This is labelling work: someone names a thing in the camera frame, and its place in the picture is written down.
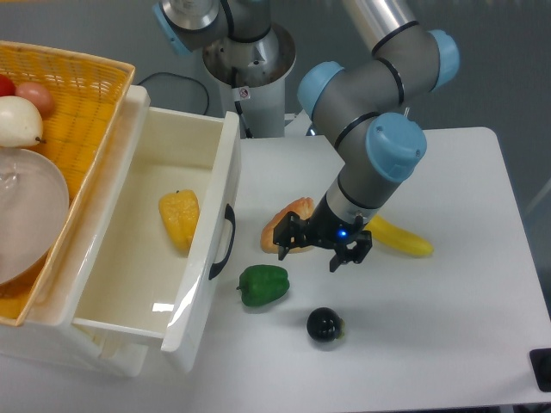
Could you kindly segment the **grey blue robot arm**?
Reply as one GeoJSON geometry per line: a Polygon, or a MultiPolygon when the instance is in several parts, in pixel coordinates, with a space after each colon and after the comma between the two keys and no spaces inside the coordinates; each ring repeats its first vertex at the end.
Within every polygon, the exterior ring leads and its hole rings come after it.
{"type": "MultiPolygon", "coordinates": [[[[406,2],[347,1],[344,7],[371,61],[353,71],[335,62],[316,65],[297,91],[344,166],[311,217],[285,212],[268,238],[280,258],[310,246],[333,250],[331,269],[363,261],[372,246],[367,224],[426,152],[424,132],[399,107],[452,80],[460,66],[455,41],[424,29],[406,2]]],[[[245,137],[282,133],[283,83],[296,51],[289,33],[272,21],[269,2],[158,1],[152,10],[176,53],[201,51],[245,137]]]]}

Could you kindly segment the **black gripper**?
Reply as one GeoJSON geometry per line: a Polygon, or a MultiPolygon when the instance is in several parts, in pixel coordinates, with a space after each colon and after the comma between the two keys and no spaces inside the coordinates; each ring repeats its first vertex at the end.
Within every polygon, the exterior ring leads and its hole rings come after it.
{"type": "Polygon", "coordinates": [[[363,216],[357,214],[349,220],[340,219],[326,201],[321,201],[309,219],[301,219],[295,212],[286,213],[273,231],[273,244],[277,257],[283,261],[291,250],[312,245],[334,250],[329,269],[336,272],[341,265],[362,263],[372,248],[372,235],[364,231],[363,216]]]}

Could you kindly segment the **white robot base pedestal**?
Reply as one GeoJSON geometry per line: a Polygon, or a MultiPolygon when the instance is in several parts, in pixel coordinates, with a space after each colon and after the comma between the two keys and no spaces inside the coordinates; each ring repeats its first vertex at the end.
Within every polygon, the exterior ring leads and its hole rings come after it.
{"type": "Polygon", "coordinates": [[[224,111],[241,119],[241,135],[279,138],[286,126],[286,78],[294,68],[295,43],[282,26],[251,43],[216,40],[202,52],[209,75],[218,84],[224,111]]]}

